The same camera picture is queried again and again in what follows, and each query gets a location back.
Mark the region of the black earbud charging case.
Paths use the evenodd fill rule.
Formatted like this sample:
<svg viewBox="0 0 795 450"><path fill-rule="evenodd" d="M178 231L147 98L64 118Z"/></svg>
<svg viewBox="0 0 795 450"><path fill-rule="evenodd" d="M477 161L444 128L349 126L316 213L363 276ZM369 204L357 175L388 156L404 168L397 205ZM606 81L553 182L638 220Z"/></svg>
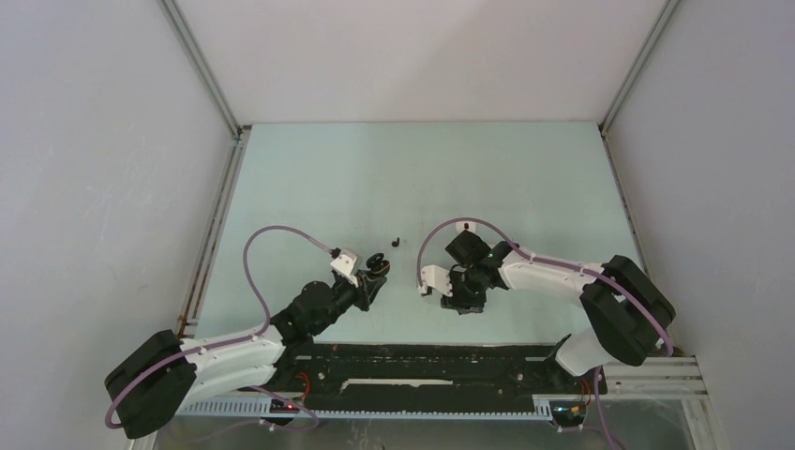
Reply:
<svg viewBox="0 0 795 450"><path fill-rule="evenodd" d="M390 271L391 263L381 252L370 256L366 261L367 274L370 277L386 277Z"/></svg>

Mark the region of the white earbud charging case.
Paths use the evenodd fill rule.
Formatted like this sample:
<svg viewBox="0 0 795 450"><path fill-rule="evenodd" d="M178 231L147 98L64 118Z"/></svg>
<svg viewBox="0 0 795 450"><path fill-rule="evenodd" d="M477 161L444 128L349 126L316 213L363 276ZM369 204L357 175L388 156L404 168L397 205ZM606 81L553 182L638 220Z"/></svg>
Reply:
<svg viewBox="0 0 795 450"><path fill-rule="evenodd" d="M459 221L455 224L455 228L458 233L463 233L463 232L475 233L477 230L477 224L470 221Z"/></svg>

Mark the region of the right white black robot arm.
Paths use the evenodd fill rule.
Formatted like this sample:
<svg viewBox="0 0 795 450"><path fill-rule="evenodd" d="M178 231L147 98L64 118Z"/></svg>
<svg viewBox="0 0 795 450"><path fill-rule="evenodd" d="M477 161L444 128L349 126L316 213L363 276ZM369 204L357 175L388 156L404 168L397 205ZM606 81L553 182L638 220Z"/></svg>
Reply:
<svg viewBox="0 0 795 450"><path fill-rule="evenodd" d="M443 308L480 313L491 290L530 290L581 308L585 330L559 341L547 359L545 377L568 392L583 375L610 362L639 367L676 318L676 309L636 263L622 255L605 263L574 263L530 252L509 241L492 246L464 230L445 248L450 268L419 271L424 293L441 294Z"/></svg>

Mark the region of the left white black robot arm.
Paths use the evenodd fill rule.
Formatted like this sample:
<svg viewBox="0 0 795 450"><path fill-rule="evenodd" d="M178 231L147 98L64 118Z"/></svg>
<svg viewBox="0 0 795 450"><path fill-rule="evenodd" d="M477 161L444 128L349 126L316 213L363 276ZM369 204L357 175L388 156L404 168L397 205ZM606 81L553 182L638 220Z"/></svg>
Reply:
<svg viewBox="0 0 795 450"><path fill-rule="evenodd" d="M269 323L227 335L180 338L172 330L149 337L105 378L112 404L107 428L139 439L167 425L181 409L240 388L293 385L297 348L350 308L369 310L384 274L359 270L333 284L311 281Z"/></svg>

